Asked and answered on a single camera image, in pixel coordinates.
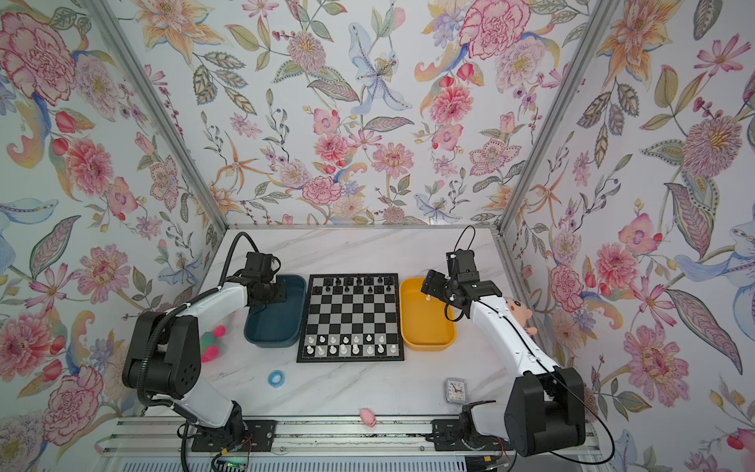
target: yellow tray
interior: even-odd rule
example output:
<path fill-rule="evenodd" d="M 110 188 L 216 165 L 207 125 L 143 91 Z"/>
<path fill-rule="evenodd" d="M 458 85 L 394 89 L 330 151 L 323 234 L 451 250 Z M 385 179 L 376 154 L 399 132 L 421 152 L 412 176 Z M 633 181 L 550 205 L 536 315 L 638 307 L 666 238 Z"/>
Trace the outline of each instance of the yellow tray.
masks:
<path fill-rule="evenodd" d="M 444 350 L 456 341 L 456 326 L 443 314 L 445 304 L 427 300 L 420 292 L 424 279 L 407 279 L 401 284 L 401 333 L 411 350 Z"/>

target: wall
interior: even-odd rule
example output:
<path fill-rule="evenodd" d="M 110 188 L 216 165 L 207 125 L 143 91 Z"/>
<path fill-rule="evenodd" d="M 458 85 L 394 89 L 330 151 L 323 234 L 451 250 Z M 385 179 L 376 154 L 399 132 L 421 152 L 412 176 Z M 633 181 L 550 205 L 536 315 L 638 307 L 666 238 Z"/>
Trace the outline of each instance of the wall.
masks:
<path fill-rule="evenodd" d="M 754 15 L 625 0 L 507 229 L 619 472 L 755 470 Z"/>
<path fill-rule="evenodd" d="M 0 471 L 90 470 L 134 319 L 222 234 L 77 2 L 0 3 Z"/>
<path fill-rule="evenodd" d="M 590 11 L 588 0 L 109 4 L 241 225 L 492 223 Z"/>

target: leaf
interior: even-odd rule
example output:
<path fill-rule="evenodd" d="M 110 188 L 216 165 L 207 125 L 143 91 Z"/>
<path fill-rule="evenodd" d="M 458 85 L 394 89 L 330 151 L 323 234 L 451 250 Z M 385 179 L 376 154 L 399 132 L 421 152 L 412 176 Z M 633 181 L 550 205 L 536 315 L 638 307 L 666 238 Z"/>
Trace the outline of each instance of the leaf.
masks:
<path fill-rule="evenodd" d="M 639 151 L 646 156 L 657 157 L 667 164 L 681 165 L 684 163 L 684 155 L 682 154 L 683 147 L 684 141 L 669 139 L 659 141 L 652 146 Z"/>
<path fill-rule="evenodd" d="M 613 399 L 613 403 L 614 403 L 614 408 L 616 408 L 616 411 L 619 412 L 621 416 L 625 417 L 627 421 L 629 421 L 629 415 L 627 414 L 627 409 L 624 408 L 624 405 L 622 405 L 621 402 L 615 398 Z"/>
<path fill-rule="evenodd" d="M 260 48 L 260 43 L 254 37 L 254 33 L 245 27 L 241 25 L 226 25 L 226 28 L 231 32 L 236 42 L 239 43 L 239 46 L 247 51 L 254 52 Z"/>
<path fill-rule="evenodd" d="M 694 250 L 705 256 L 713 232 L 713 215 L 692 203 L 687 188 L 680 184 L 665 184 L 673 195 L 673 216 L 684 239 Z"/>
<path fill-rule="evenodd" d="M 322 9 L 328 12 L 330 15 L 337 15 L 339 13 L 346 13 L 346 8 L 340 3 L 328 2 L 322 6 Z"/>
<path fill-rule="evenodd" d="M 307 87 L 316 88 L 333 100 L 342 100 L 345 102 L 359 101 L 359 95 L 356 94 L 348 82 L 326 82 L 318 79 L 310 83 Z"/>
<path fill-rule="evenodd" d="M 333 38 L 330 36 L 330 32 L 328 31 L 328 27 L 322 21 L 314 20 L 310 23 L 310 26 L 312 27 L 312 32 L 314 32 L 320 38 L 327 39 L 328 41 L 333 41 Z"/>
<path fill-rule="evenodd" d="M 538 15 L 550 15 L 566 8 L 566 2 L 563 0 L 540 0 L 529 6 L 532 13 Z"/>
<path fill-rule="evenodd" d="M 311 72 L 310 75 L 312 77 L 322 79 L 326 82 L 342 82 L 344 80 L 344 77 L 341 75 L 341 73 L 330 66 L 320 67 L 319 70 L 317 70 L 316 72 Z"/>
<path fill-rule="evenodd" d="M 699 208 L 702 207 L 716 216 L 721 195 L 716 181 L 712 177 L 693 177 L 687 171 L 682 172 L 682 179 L 687 184 L 687 190 L 692 197 L 692 204 Z"/>
<path fill-rule="evenodd" d="M 79 17 L 76 20 L 76 29 L 79 31 L 79 36 L 82 37 L 82 39 L 87 35 L 90 29 L 92 29 L 92 23 L 89 21 L 88 17 Z"/>
<path fill-rule="evenodd" d="M 21 391 L 18 393 L 17 398 L 21 398 L 22 396 L 32 396 L 36 395 L 37 393 L 44 392 L 48 388 L 55 385 L 55 380 L 46 381 L 45 380 L 45 373 L 39 372 L 36 377 L 32 379 L 31 382 L 29 382 L 24 388 L 21 389 Z"/>
<path fill-rule="evenodd" d="M 500 182 L 500 181 L 501 179 L 498 178 L 497 175 L 491 175 L 485 180 L 481 180 L 480 182 L 477 182 L 476 184 L 472 185 L 472 193 L 477 193 L 480 190 L 484 190 L 485 188 L 487 188 L 487 186 L 492 184 L 493 182 Z"/>
<path fill-rule="evenodd" d="M 557 25 L 561 23 L 568 23 L 569 21 L 574 20 L 576 16 L 577 16 L 576 11 L 572 11 L 572 10 L 560 11 L 553 15 L 553 18 L 550 19 L 548 26 L 553 26 L 553 25 Z"/>
<path fill-rule="evenodd" d="M 501 139 L 501 130 L 497 128 L 488 128 L 480 131 L 482 136 L 492 137 L 494 139 Z"/>
<path fill-rule="evenodd" d="M 566 43 L 581 38 L 586 26 L 587 23 L 582 23 L 581 25 L 575 27 L 572 31 L 570 31 L 569 34 L 566 35 L 566 38 L 564 38 L 564 42 L 561 44 L 561 47 L 563 48 L 564 46 L 566 46 Z"/>
<path fill-rule="evenodd" d="M 189 194 L 184 193 L 181 196 L 181 219 L 184 223 L 189 223 L 189 204 L 186 201 L 189 199 Z"/>
<path fill-rule="evenodd" d="M 254 188 L 254 195 L 255 196 L 260 196 L 263 193 L 265 193 L 265 190 L 267 190 L 267 184 L 269 184 L 269 183 L 270 182 L 263 182 L 262 184 L 257 185 Z"/>
<path fill-rule="evenodd" d="M 609 131 L 614 136 L 621 136 L 624 131 L 624 113 L 619 105 L 613 103 L 609 108 Z"/>
<path fill-rule="evenodd" d="M 370 24 L 372 26 L 372 30 L 375 31 L 375 34 L 380 35 L 380 31 L 383 28 L 383 17 L 380 15 L 380 12 L 375 10 L 374 7 L 372 7 L 372 17 L 370 19 Z"/>
<path fill-rule="evenodd" d="M 187 301 L 191 300 L 191 294 L 194 290 L 194 285 L 190 286 L 180 294 L 176 298 L 173 299 L 173 306 L 177 307 L 180 304 L 186 303 Z"/>
<path fill-rule="evenodd" d="M 409 178 L 411 176 L 407 175 L 406 177 L 402 177 L 401 180 L 399 180 L 399 192 L 403 192 L 404 190 L 409 188 Z"/>
<path fill-rule="evenodd" d="M 278 72 L 276 72 L 276 77 L 273 79 L 273 82 L 278 83 L 289 77 L 300 76 L 303 73 L 304 69 L 302 69 L 299 64 L 295 63 L 293 60 L 287 60 L 278 68 Z"/>
<path fill-rule="evenodd" d="M 479 223 L 479 222 L 487 221 L 491 218 L 495 218 L 496 216 L 497 215 L 495 213 L 479 213 L 471 217 L 470 220 L 476 221 Z"/>
<path fill-rule="evenodd" d="M 718 16 L 721 15 L 723 0 L 699 0 L 692 18 L 692 37 L 700 41 L 705 33 L 713 27 Z"/>
<path fill-rule="evenodd" d="M 598 395 L 598 407 L 600 407 L 600 412 L 603 413 L 603 417 L 608 419 L 609 404 L 606 403 L 606 399 L 603 397 L 603 395 Z"/>
<path fill-rule="evenodd" d="M 260 35 L 262 42 L 270 49 L 270 31 L 265 26 L 265 22 L 262 21 L 262 15 L 257 18 L 257 34 Z"/>
<path fill-rule="evenodd" d="M 595 140 L 595 165 L 600 167 L 603 160 L 606 158 L 606 151 L 609 148 L 609 130 L 606 124 L 600 127 L 598 138 Z"/>
<path fill-rule="evenodd" d="M 226 94 L 228 94 L 228 97 L 230 97 L 234 105 L 236 105 L 238 108 L 252 115 L 257 114 L 257 112 L 254 111 L 254 107 L 251 105 L 251 102 L 249 101 L 247 97 L 244 97 L 243 95 L 233 90 L 232 88 L 225 87 L 225 89 L 226 89 Z"/>
<path fill-rule="evenodd" d="M 589 128 L 595 125 L 600 119 L 603 110 L 606 109 L 606 106 L 609 104 L 610 100 L 610 91 L 603 92 L 602 94 L 595 97 L 590 105 L 587 106 L 584 113 L 582 113 L 582 117 L 577 121 L 577 125 L 580 125 L 582 128 Z"/>
<path fill-rule="evenodd" d="M 621 161 L 619 161 L 618 164 L 616 165 L 616 167 L 614 168 L 614 172 L 618 172 L 621 169 L 623 169 L 624 167 L 626 167 L 627 164 L 629 164 L 630 160 L 632 160 L 632 155 L 631 154 L 627 154 L 626 156 L 622 157 Z"/>
<path fill-rule="evenodd" d="M 630 116 L 639 115 L 639 97 L 631 85 L 618 85 L 618 103 L 621 109 Z"/>
<path fill-rule="evenodd" d="M 671 66 L 663 65 L 658 84 L 655 85 L 655 104 L 660 108 L 671 105 L 679 89 L 679 76 Z"/>
<path fill-rule="evenodd" d="M 643 452 L 643 467 L 652 467 L 655 465 L 655 450 L 653 450 L 653 446 L 648 447 Z"/>
<path fill-rule="evenodd" d="M 244 88 L 249 85 L 239 74 L 227 69 L 218 69 L 215 75 L 223 79 L 231 87 Z"/>
<path fill-rule="evenodd" d="M 677 115 L 680 111 L 684 110 L 690 102 L 692 102 L 693 98 L 695 98 L 695 95 L 698 93 L 698 87 L 700 87 L 700 83 L 703 81 L 705 74 L 706 73 L 703 72 L 699 76 L 695 77 L 690 83 L 688 83 L 686 87 L 684 87 L 682 94 L 679 96 L 679 101 L 676 103 L 676 109 L 674 110 Z"/>
<path fill-rule="evenodd" d="M 648 122 L 640 126 L 639 129 L 644 129 L 647 131 L 659 129 L 661 126 L 668 123 L 668 120 L 672 118 L 673 118 L 673 115 L 669 115 L 668 113 L 659 113 L 656 116 L 653 116 L 652 118 L 650 118 Z"/>
<path fill-rule="evenodd" d="M 705 304 L 694 295 L 681 290 L 668 289 L 666 293 L 671 296 L 676 311 L 679 313 L 679 318 L 687 328 L 691 329 L 699 338 L 728 357 L 741 374 L 742 360 L 739 356 L 737 345 L 731 336 L 729 336 L 729 333 L 721 329 Z"/>
<path fill-rule="evenodd" d="M 365 129 L 384 133 L 386 131 L 392 131 L 394 129 L 401 128 L 403 125 L 413 124 L 414 122 L 412 120 L 404 118 L 403 116 L 396 116 L 394 118 L 389 118 L 387 116 L 378 116 L 377 118 L 373 118 L 368 121 L 365 125 Z"/>
<path fill-rule="evenodd" d="M 81 215 L 77 214 L 76 216 L 60 220 L 50 233 L 34 245 L 29 257 L 29 271 L 32 274 L 32 279 L 36 279 L 37 275 L 42 273 L 43 270 L 60 259 L 71 238 L 73 224 L 79 218 L 81 218 Z"/>
<path fill-rule="evenodd" d="M 632 413 L 639 413 L 642 410 L 652 408 L 640 395 L 628 390 L 621 392 L 616 398 L 622 405 L 624 405 L 624 408 Z"/>
<path fill-rule="evenodd" d="M 66 7 L 55 8 L 55 12 L 50 19 L 50 26 L 55 29 L 68 29 L 73 26 L 76 21 L 76 12 Z"/>
<path fill-rule="evenodd" d="M 131 280 L 134 281 L 134 288 L 139 292 L 146 291 L 146 277 L 142 274 L 136 266 L 132 267 L 133 273 L 131 274 Z"/>
<path fill-rule="evenodd" d="M 256 70 L 262 70 L 265 67 L 267 67 L 267 64 L 270 63 L 270 51 L 262 51 L 259 56 L 257 56 L 257 69 Z"/>
<path fill-rule="evenodd" d="M 245 65 L 234 56 L 220 51 L 208 52 L 204 55 L 204 58 L 214 65 L 223 67 L 224 69 L 241 69 Z"/>
<path fill-rule="evenodd" d="M 524 172 L 524 167 L 525 167 L 526 164 L 527 164 L 527 161 L 521 161 L 521 162 L 517 162 L 516 164 L 512 165 L 509 168 L 509 171 L 504 176 L 504 179 L 507 179 L 507 178 L 510 178 L 510 177 L 514 177 L 515 175 L 519 175 L 522 172 Z"/>
<path fill-rule="evenodd" d="M 199 66 L 194 71 L 193 76 L 194 95 L 196 95 L 196 104 L 204 105 L 215 100 L 217 88 L 212 83 L 210 71 L 205 66 Z"/>

